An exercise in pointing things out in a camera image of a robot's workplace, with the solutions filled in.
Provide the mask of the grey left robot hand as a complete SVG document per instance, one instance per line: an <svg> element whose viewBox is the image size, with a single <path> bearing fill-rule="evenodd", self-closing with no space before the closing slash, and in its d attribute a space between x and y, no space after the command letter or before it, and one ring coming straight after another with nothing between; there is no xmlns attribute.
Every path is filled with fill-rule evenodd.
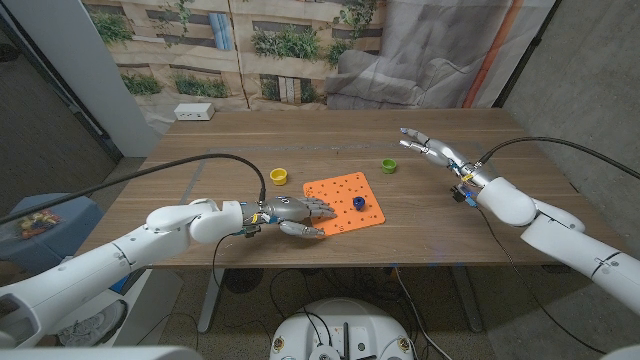
<svg viewBox="0 0 640 360"><path fill-rule="evenodd" d="M307 226L313 218L336 218L335 210L321 199L279 196L262 203L242 203L243 226L277 224L280 230L301 238L322 238L325 232Z"/></svg>

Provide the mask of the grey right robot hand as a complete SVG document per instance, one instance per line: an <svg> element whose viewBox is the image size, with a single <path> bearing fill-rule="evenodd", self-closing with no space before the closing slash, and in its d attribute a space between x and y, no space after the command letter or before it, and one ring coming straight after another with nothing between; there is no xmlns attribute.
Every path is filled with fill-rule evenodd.
<svg viewBox="0 0 640 360"><path fill-rule="evenodd" d="M403 147L420 153L429 162L437 166L447 168L454 173L462 183L477 188L484 188L498 178L490 169L485 168L479 163L471 162L461 152L440 140L431 138L411 128L401 128L400 132L410 137L410 140L400 141Z"/></svg>

